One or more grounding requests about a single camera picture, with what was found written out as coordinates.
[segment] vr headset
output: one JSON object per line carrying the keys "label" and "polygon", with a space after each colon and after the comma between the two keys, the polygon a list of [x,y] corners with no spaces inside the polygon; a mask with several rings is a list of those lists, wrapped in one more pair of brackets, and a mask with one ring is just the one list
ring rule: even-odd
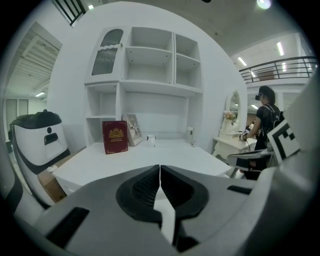
{"label": "vr headset", "polygon": [[256,100],[256,101],[260,101],[260,96],[262,95],[262,92],[259,92],[258,93],[258,95],[256,95],[255,97],[254,97],[254,99]]}

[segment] book cover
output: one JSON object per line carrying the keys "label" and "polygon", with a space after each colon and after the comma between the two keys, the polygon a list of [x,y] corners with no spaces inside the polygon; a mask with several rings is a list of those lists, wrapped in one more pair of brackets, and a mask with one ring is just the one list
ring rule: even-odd
{"label": "book cover", "polygon": [[142,142],[142,136],[138,125],[138,120],[135,114],[125,114],[122,116],[122,120],[127,122],[127,137],[129,145],[134,147]]}
{"label": "book cover", "polygon": [[103,121],[102,134],[104,151],[107,155],[128,151],[126,121]]}

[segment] person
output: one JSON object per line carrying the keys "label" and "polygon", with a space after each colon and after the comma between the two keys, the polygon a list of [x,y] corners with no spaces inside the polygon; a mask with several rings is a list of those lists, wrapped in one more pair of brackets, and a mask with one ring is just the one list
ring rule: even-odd
{"label": "person", "polygon": [[252,121],[252,124],[250,124],[250,130],[252,130],[252,128],[254,127],[255,121]]}
{"label": "person", "polygon": [[[276,94],[275,92],[268,86],[264,85],[259,88],[259,100],[262,103],[262,106],[256,111],[255,122],[253,124],[253,128],[249,132],[249,134],[243,136],[243,140],[246,141],[248,138],[252,138],[257,134],[257,141],[255,145],[255,151],[263,150],[267,148],[267,132],[270,131],[270,128],[273,127],[273,121],[271,118],[272,111],[276,113],[276,115],[280,114],[279,108],[275,105],[276,102]],[[267,167],[267,163],[263,159],[259,159],[256,161],[250,161],[250,166],[255,170],[262,171]],[[247,179],[256,180],[259,176],[259,172],[244,172],[245,177]]]}

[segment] round ceiling light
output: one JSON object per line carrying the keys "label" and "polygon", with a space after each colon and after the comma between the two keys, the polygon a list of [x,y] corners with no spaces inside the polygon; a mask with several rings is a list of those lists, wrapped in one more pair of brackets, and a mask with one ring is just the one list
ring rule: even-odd
{"label": "round ceiling light", "polygon": [[256,0],[256,2],[262,9],[268,9],[271,6],[271,0]]}

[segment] gold emblem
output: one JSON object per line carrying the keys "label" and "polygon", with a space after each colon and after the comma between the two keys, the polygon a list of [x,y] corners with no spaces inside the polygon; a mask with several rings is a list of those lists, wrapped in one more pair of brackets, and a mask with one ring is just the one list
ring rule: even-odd
{"label": "gold emblem", "polygon": [[123,136],[124,133],[122,132],[122,130],[119,130],[118,128],[114,128],[109,132],[109,138],[122,138]]}

